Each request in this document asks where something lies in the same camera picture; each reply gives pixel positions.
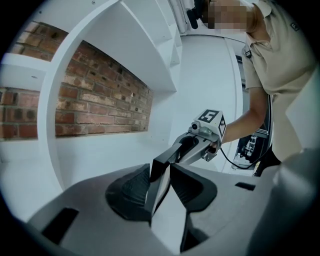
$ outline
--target wire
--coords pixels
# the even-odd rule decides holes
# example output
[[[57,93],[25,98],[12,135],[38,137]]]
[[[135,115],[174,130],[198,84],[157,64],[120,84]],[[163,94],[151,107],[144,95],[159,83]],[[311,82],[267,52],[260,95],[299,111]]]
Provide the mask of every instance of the wire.
[[[226,156],[225,152],[222,150],[222,148],[220,148],[222,154],[224,155],[225,159],[230,163],[233,164],[235,167],[239,168],[239,169],[243,169],[243,170],[248,170],[251,166],[255,165],[261,158],[263,158],[265,156],[265,154],[268,152],[268,150],[262,155],[260,156],[257,160],[255,160],[251,165],[249,165],[248,167],[240,167],[238,165],[236,165],[235,163],[231,162],[228,157]]]

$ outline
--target black slot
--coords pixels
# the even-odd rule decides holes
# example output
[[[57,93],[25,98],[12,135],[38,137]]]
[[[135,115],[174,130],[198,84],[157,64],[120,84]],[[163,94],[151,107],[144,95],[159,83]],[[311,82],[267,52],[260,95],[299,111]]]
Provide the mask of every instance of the black slot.
[[[250,190],[250,191],[254,191],[256,187],[256,185],[252,185],[244,182],[238,182],[237,184],[235,184],[235,186],[245,190]]]
[[[48,238],[51,242],[59,245],[62,238],[65,236],[68,228],[75,220],[79,211],[71,208],[64,208],[59,214],[46,226],[42,231],[42,235]]]

